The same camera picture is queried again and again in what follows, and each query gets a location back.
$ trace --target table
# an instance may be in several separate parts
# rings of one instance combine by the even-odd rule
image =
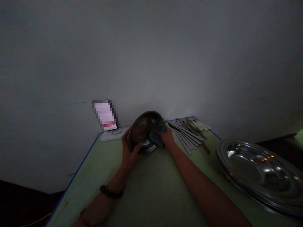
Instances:
[[[176,144],[244,213],[253,226],[296,226],[296,223],[274,215],[256,201],[234,188],[224,176],[215,157],[220,138],[204,132],[207,155],[202,146],[188,155],[173,133]],[[115,175],[122,162],[121,140],[100,141],[99,134],[85,156],[74,178],[45,226],[71,226],[79,213]],[[108,226],[209,226],[189,193],[178,169],[163,148],[156,148],[139,161],[127,180],[124,196],[117,201]]]

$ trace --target dark floor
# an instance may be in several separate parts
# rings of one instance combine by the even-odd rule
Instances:
[[[33,189],[0,181],[1,224],[0,226],[20,227],[35,222],[51,213],[63,191],[48,195]],[[31,227],[44,226],[48,217]]]
[[[258,143],[282,156],[303,171],[303,149],[285,139],[275,139]],[[61,198],[63,191],[45,194],[15,184],[0,181],[2,217],[1,226],[20,227],[35,222],[51,213]],[[31,227],[44,226],[48,217]]]

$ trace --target metal plate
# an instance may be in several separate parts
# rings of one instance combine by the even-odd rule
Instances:
[[[267,211],[274,213],[274,214],[278,214],[284,218],[290,219],[290,220],[294,220],[294,221],[301,221],[302,220],[302,216],[297,216],[295,214],[290,214],[289,212],[285,212],[282,211],[281,209],[279,209],[278,207],[268,204],[265,201],[263,201],[260,197],[254,195],[251,191],[249,191],[246,187],[243,187],[243,185],[239,184],[239,182],[237,182],[232,175],[230,175],[230,173],[228,171],[226,171],[226,169],[224,168],[224,165],[221,163],[220,158],[217,155],[216,152],[216,156],[219,162],[219,165],[221,167],[221,170],[223,171],[223,173],[225,174],[225,176],[227,177],[227,179],[229,180],[229,182],[238,190],[244,192],[247,196],[249,196],[250,198],[254,199],[255,201],[257,201],[259,204],[261,204],[264,209],[266,209]]]
[[[246,194],[248,194],[253,199],[258,200],[258,202],[262,201],[262,205],[266,205],[267,208],[275,210],[275,213],[277,211],[282,212],[283,216],[285,216],[285,214],[287,214],[289,217],[292,217],[292,219],[300,219],[303,217],[303,207],[291,206],[291,205],[287,205],[287,204],[280,203],[280,202],[275,203],[271,200],[266,200],[265,198],[262,197],[262,194],[256,193],[255,191],[250,190],[248,187],[246,187],[244,184],[242,184],[229,170],[227,170],[226,167],[224,166],[224,164],[220,161],[218,152],[216,152],[216,157],[217,157],[220,167],[221,167],[222,171],[225,173],[227,179],[237,189],[244,191]]]
[[[235,140],[222,141],[218,155],[228,171],[266,200],[303,206],[303,175],[283,158],[261,146]]]

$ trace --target person's left hand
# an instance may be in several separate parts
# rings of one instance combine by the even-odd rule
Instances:
[[[130,128],[122,136],[122,145],[123,145],[123,156],[122,156],[122,168],[125,168],[128,171],[131,171],[136,165],[138,160],[138,152],[142,147],[142,143],[139,143],[131,152],[130,148]]]

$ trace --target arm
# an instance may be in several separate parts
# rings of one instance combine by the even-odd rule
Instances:
[[[212,226],[252,226],[239,208],[176,145],[166,126],[160,135],[199,208]]]
[[[129,138],[127,138],[129,131],[130,128],[122,136],[123,156],[121,167],[106,186],[107,190],[114,193],[119,193],[123,190],[126,180],[137,162],[138,152],[142,147],[142,144],[138,144],[134,148],[134,151],[132,153],[130,152]],[[107,197],[103,193],[99,193],[83,212],[83,220],[92,226],[104,226],[114,205],[115,200]],[[73,227],[82,227],[80,218],[74,223]]]

